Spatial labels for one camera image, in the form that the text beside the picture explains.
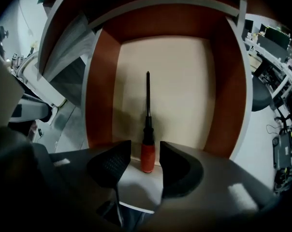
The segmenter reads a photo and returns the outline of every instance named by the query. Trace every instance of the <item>desk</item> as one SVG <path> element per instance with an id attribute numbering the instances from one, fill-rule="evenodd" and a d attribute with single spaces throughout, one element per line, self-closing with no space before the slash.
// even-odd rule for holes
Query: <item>desk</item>
<path id="1" fill-rule="evenodd" d="M 289 82 L 292 87 L 292 71 L 288 69 L 285 63 L 281 63 L 278 58 L 270 54 L 263 47 L 259 46 L 253 41 L 249 39 L 245 39 L 245 42 L 249 44 L 250 46 L 253 46 L 254 50 L 262 54 L 266 59 L 268 59 L 271 63 L 273 63 L 279 70 L 281 70 L 282 72 L 286 74 L 286 77 L 284 78 L 284 80 L 281 82 L 278 88 L 273 92 L 272 98 L 274 98 L 282 90 L 282 88 L 286 85 L 287 82 Z"/>

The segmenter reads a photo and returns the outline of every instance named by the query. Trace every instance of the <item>computer monitor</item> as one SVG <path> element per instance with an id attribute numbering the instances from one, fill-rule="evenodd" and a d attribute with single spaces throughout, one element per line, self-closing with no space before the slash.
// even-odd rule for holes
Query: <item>computer monitor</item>
<path id="1" fill-rule="evenodd" d="M 249 33 L 252 33 L 253 21 L 245 20 L 244 28 L 248 30 Z"/>
<path id="2" fill-rule="evenodd" d="M 283 49 L 287 50 L 290 38 L 284 33 L 273 28 L 267 28 L 265 32 L 265 37 L 275 42 Z"/>
<path id="3" fill-rule="evenodd" d="M 259 32 L 265 32 L 266 30 L 266 26 L 264 26 L 263 24 L 261 24 L 261 27 L 260 27 L 260 31 Z"/>

